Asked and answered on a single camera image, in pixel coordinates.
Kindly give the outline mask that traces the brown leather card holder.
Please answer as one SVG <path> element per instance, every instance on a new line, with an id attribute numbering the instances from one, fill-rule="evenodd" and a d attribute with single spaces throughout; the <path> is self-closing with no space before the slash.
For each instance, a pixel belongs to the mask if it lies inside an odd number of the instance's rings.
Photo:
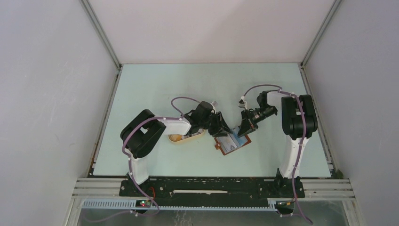
<path id="1" fill-rule="evenodd" d="M 215 137 L 216 150 L 220 150 L 222 155 L 228 155 L 252 142 L 248 135 L 239 137 L 238 131 L 239 126 L 233 128 L 232 134 L 228 134 L 226 137 Z"/>

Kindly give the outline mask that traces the orange VIP card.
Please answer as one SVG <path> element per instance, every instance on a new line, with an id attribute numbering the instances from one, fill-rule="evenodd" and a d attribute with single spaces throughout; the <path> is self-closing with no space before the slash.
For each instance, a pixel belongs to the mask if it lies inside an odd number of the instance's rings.
<path id="1" fill-rule="evenodd" d="M 172 141 L 172 142 L 178 142 L 178 141 L 181 140 L 182 135 L 173 134 L 173 135 L 169 135 L 168 137 L 169 137 L 169 140 L 170 140 L 170 141 Z"/>

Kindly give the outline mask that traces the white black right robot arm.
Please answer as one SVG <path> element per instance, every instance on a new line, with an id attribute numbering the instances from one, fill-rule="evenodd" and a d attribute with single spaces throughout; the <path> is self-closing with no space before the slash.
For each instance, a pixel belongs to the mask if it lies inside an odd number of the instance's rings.
<path id="1" fill-rule="evenodd" d="M 242 108 L 238 137 L 258 129 L 264 119 L 281 115 L 281 126 L 286 135 L 283 161 L 277 170 L 274 192 L 285 197 L 299 184 L 300 163 L 309 139 L 318 129 L 318 121 L 310 95 L 297 96 L 282 90 L 263 91 L 257 97 L 259 107 L 249 109 L 246 97 L 242 96 L 238 106 Z"/>

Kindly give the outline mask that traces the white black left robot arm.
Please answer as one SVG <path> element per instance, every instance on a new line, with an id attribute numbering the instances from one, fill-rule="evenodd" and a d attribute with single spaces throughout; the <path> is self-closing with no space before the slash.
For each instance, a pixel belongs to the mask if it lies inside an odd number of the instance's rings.
<path id="1" fill-rule="evenodd" d="M 122 152 L 128 157 L 130 189 L 137 196 L 147 194 L 149 178 L 146 157 L 162 136 L 190 136 L 206 130 L 212 137 L 226 137 L 233 133 L 222 113 L 213 103 L 199 102 L 197 107 L 179 117 L 156 116 L 149 109 L 141 111 L 120 133 Z"/>

